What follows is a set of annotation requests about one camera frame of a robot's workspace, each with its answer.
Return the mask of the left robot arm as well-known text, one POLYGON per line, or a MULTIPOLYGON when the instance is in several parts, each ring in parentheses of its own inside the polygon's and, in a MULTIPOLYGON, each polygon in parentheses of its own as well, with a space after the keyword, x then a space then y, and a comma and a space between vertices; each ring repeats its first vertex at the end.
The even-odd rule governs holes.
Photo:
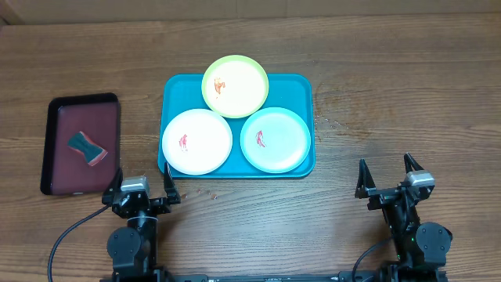
POLYGON ((103 192, 102 202, 112 212, 127 220, 127 226, 110 235, 106 249, 113 260, 112 281, 172 282, 175 278, 163 266, 157 265, 158 216, 171 212, 181 196, 164 165, 165 195, 152 198, 145 176, 125 178, 119 169, 103 192))

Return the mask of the white plastic plate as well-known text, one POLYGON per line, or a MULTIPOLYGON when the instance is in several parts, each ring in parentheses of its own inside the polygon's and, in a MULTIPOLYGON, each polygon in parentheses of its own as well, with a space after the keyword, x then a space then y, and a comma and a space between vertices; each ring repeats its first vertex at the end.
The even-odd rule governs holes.
POLYGON ((212 110, 186 110, 168 123, 161 147, 167 163, 175 170, 205 175, 229 157, 232 131, 228 122, 212 110))

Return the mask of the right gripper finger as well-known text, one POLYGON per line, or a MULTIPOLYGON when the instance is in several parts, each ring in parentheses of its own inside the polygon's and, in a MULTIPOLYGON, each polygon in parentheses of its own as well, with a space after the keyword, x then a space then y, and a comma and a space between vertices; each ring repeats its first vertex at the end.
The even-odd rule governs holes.
POLYGON ((359 161, 359 177, 355 188, 355 198, 363 199, 375 194, 376 185, 364 159, 359 161))
POLYGON ((409 152, 404 154, 404 165, 407 173, 422 171, 424 169, 409 152))

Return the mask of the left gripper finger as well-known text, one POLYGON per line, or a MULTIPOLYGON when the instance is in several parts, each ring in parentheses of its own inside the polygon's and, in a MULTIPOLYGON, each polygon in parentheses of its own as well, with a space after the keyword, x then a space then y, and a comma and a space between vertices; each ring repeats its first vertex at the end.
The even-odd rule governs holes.
POLYGON ((181 203, 181 196, 174 184, 173 178, 171 176, 170 166, 167 162, 164 163, 164 191, 166 193, 169 204, 181 203))
POLYGON ((114 201, 114 196, 121 191, 121 183, 123 181, 123 172, 121 168, 118 168, 114 174, 108 187, 104 190, 102 195, 103 204, 112 204, 114 201))

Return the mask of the yellow-green plastic plate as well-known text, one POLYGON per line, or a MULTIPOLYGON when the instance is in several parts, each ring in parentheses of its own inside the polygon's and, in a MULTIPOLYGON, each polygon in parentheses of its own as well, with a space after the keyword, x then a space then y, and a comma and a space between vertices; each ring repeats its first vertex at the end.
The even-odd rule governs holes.
POLYGON ((259 110, 269 94, 265 69, 248 56, 229 55, 204 72, 202 96, 207 106, 224 118, 245 118, 259 110))

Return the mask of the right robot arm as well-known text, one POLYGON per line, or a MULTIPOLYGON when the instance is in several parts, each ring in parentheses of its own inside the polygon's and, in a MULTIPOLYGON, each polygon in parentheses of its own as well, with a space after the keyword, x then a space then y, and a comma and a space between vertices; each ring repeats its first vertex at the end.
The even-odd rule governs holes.
POLYGON ((353 265, 353 281, 446 281, 446 264, 452 232, 436 222, 420 221, 416 206, 429 198, 434 176, 407 153, 404 155, 405 178, 396 187, 378 189, 365 160, 359 161, 355 197, 367 198, 367 208, 381 210, 391 236, 362 253, 353 265), (385 262, 378 270, 359 273, 361 261, 371 252, 393 242, 397 259, 385 262))

